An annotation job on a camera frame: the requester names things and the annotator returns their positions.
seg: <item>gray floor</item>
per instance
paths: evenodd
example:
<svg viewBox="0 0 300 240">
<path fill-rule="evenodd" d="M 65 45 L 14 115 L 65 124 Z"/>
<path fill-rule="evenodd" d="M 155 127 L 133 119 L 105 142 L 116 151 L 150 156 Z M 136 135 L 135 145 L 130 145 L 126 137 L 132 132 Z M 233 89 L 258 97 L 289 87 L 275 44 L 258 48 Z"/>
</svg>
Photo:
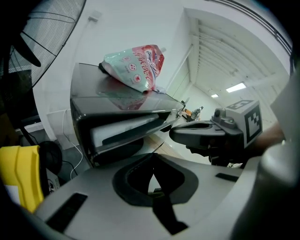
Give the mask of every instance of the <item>gray floor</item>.
<svg viewBox="0 0 300 240">
<path fill-rule="evenodd" d="M 36 132 L 33 132 L 33 133 L 30 133 L 30 134 L 33 135 L 36 138 L 38 143 L 41 143 L 41 142 L 44 142 L 44 141 L 49 141 L 49 138 L 48 138 L 45 130 L 43 130 L 43 129 L 39 130 L 39 131 L 36 131 Z M 21 146 L 30 146 L 30 144 L 28 143 L 28 141 L 24 137 L 21 138 L 21 144 L 20 145 Z M 72 163 L 74 167 L 78 164 L 80 159 L 81 159 L 81 154 L 74 147 L 62 151 L 62 160 Z M 90 168 L 90 166 L 87 162 L 87 159 L 83 156 L 83 160 L 80 163 L 80 165 L 76 168 L 76 172 L 78 174 L 80 174 L 80 173 L 83 173 L 84 171 L 86 171 L 89 168 Z M 61 166 L 61 170 L 60 170 L 58 176 L 61 177 L 64 181 L 69 181 L 70 180 L 70 173 L 71 173 L 72 169 L 73 168 L 69 163 L 63 162 L 62 166 Z"/>
</svg>

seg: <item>white cable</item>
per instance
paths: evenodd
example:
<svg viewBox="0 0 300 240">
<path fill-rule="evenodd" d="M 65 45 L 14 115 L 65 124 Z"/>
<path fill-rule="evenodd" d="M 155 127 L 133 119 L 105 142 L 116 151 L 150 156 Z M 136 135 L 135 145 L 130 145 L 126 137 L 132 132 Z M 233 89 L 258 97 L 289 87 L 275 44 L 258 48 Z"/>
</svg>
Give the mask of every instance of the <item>white cable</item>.
<svg viewBox="0 0 300 240">
<path fill-rule="evenodd" d="M 67 110 L 70 110 L 70 109 L 66 109 L 65 111 L 64 111 L 64 114 L 62 115 L 62 133 L 63 133 L 63 135 L 68 139 L 68 141 L 80 152 L 80 154 L 81 154 L 81 159 L 80 159 L 80 161 L 79 161 L 79 163 L 72 169 L 72 171 L 71 171 L 71 173 L 70 173 L 70 179 L 72 180 L 72 173 L 73 173 L 73 171 L 76 169 L 76 167 L 78 167 L 79 166 L 79 164 L 82 162 L 82 160 L 83 160 L 83 153 L 78 149 L 78 147 L 76 147 L 76 145 L 74 144 L 74 143 L 72 143 L 71 142 L 71 140 L 67 137 L 67 135 L 65 134 L 65 132 L 64 132 L 64 121 L 65 121 L 65 114 L 66 114 L 66 111 Z"/>
</svg>

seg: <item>fan blade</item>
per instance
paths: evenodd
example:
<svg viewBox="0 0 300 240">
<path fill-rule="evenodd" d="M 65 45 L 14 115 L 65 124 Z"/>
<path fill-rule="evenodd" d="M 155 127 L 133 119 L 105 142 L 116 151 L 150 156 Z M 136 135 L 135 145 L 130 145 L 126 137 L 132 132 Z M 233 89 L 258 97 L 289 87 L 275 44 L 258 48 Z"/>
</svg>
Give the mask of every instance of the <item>fan blade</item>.
<svg viewBox="0 0 300 240">
<path fill-rule="evenodd" d="M 27 46 L 26 42 L 21 36 L 18 36 L 14 39 L 13 46 L 18 51 L 18 53 L 24 57 L 28 62 L 33 65 L 40 67 L 41 62 L 36 58 L 31 49 Z"/>
</svg>

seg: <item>black and white pattern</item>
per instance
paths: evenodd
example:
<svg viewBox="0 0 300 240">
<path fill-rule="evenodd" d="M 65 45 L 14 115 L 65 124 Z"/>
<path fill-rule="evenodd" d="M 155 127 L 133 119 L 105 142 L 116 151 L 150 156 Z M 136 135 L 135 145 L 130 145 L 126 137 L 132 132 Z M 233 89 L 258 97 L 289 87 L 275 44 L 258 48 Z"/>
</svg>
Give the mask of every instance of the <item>black and white pattern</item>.
<svg viewBox="0 0 300 240">
<path fill-rule="evenodd" d="M 245 115 L 247 143 L 254 139 L 262 131 L 262 116 L 257 105 Z"/>
<path fill-rule="evenodd" d="M 241 100 L 241 101 L 238 101 L 237 103 L 231 104 L 227 108 L 232 109 L 232 110 L 237 110 L 237 109 L 239 109 L 249 103 L 252 103 L 252 102 L 253 102 L 253 100 Z"/>
</svg>

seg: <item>yellow plastic container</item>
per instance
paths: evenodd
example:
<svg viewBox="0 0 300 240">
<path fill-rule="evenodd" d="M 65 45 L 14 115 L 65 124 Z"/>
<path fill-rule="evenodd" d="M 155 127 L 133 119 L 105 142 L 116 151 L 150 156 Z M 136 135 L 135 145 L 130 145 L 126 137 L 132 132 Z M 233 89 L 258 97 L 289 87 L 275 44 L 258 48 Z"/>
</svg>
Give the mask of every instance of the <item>yellow plastic container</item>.
<svg viewBox="0 0 300 240">
<path fill-rule="evenodd" d="M 39 146 L 0 149 L 0 177 L 8 187 L 17 186 L 20 204 L 30 212 L 44 199 L 39 177 L 38 149 Z"/>
</svg>

